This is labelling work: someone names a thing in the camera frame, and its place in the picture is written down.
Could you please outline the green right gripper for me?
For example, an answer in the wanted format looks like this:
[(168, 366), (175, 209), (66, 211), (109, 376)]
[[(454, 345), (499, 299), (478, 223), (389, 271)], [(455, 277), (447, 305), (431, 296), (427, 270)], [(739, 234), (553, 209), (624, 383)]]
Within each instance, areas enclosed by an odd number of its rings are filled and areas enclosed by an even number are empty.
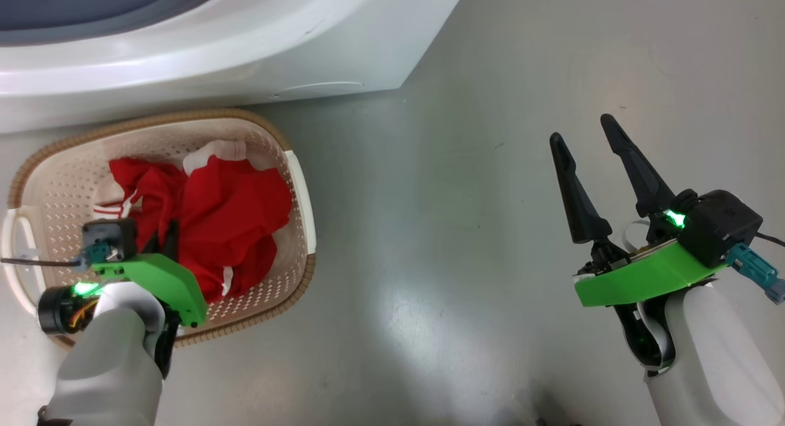
[[(600, 123), (611, 151), (621, 161), (636, 197), (640, 217), (665, 213), (675, 195), (616, 118), (604, 113)], [(576, 163), (560, 133), (549, 146), (572, 242), (584, 244), (608, 239), (611, 226), (597, 212), (576, 174)], [(575, 292), (585, 308), (634, 304), (661, 297), (707, 280), (726, 268), (707, 268), (678, 242), (670, 242), (633, 258), (612, 272), (573, 275)]]

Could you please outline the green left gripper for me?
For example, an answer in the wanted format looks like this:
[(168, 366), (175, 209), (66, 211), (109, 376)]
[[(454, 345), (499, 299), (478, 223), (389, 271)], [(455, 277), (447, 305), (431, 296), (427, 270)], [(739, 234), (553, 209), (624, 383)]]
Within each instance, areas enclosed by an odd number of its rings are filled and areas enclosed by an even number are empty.
[(155, 308), (162, 303), (179, 314), (182, 325), (204, 325), (207, 302), (198, 281), (188, 268), (173, 261), (179, 254), (179, 228), (177, 220), (168, 223), (159, 235), (159, 253), (137, 254), (120, 262), (91, 266), (105, 281), (96, 308), (98, 314), (108, 310), (110, 304), (122, 303), (163, 315), (163, 310)]

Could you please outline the red and white garment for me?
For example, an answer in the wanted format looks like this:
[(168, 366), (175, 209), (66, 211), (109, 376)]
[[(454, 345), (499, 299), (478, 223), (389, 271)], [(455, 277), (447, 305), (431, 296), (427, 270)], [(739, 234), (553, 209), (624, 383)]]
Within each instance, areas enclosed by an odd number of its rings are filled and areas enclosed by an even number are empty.
[(139, 248), (175, 234), (177, 259), (208, 303), (240, 297), (272, 269), (293, 195), (277, 169), (252, 166), (246, 144), (214, 140), (180, 162), (118, 158), (109, 170), (93, 217), (134, 220)]

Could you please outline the cream perforated laundry basket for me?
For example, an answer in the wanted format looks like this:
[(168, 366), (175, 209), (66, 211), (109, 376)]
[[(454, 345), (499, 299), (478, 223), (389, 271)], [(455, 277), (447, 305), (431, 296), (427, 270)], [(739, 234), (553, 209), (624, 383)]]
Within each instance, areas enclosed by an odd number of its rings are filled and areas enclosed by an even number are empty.
[(241, 297), (210, 304), (207, 322), (185, 328), (175, 346), (187, 347), (266, 322), (291, 309), (316, 270), (316, 224), (300, 161), (271, 122), (241, 108), (207, 108), (148, 116), (104, 126), (43, 147), (20, 167), (7, 195), (0, 254), (28, 248), (53, 261), (73, 258), (82, 245), (81, 226), (92, 218), (100, 189), (112, 176), (109, 161), (122, 157), (180, 162), (216, 139), (246, 143), (259, 169), (278, 169), (293, 197), (289, 223), (275, 233), (278, 254), (271, 272)]

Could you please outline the white front-load washing machine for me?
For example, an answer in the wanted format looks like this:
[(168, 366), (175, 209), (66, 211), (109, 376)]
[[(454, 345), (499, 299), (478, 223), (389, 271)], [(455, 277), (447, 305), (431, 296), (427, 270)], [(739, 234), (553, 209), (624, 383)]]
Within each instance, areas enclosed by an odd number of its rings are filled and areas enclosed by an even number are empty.
[(459, 1), (0, 0), (0, 134), (400, 88)]

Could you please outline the round white filter cover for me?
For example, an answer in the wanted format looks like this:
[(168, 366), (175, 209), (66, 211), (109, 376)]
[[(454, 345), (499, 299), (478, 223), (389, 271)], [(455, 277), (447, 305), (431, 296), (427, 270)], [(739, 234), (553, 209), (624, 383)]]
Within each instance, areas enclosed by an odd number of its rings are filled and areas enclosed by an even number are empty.
[(361, 93), (364, 84), (361, 82), (322, 82), (309, 83), (289, 87), (269, 94), (269, 99), (273, 101), (297, 101), (303, 99), (314, 99), (314, 97), (349, 96), (350, 94)]

